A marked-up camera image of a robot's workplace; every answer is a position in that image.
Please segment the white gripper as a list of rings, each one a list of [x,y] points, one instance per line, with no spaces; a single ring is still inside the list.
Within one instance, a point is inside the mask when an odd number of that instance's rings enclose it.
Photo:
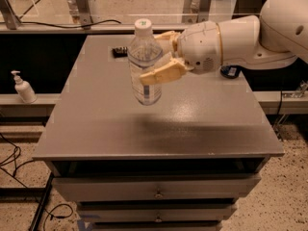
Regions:
[[[204,74],[215,71],[221,64],[221,39],[217,23],[193,24],[179,32],[167,31],[154,37],[166,53],[140,75],[144,86],[176,81],[188,71]],[[170,52],[176,52],[175,58]]]

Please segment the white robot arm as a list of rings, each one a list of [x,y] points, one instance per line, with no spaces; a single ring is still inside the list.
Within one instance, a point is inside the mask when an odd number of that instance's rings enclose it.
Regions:
[[[140,76],[145,86],[222,66],[267,70],[286,67],[296,59],[308,63],[308,0],[267,0],[258,16],[196,23],[156,40],[167,53],[162,65]]]

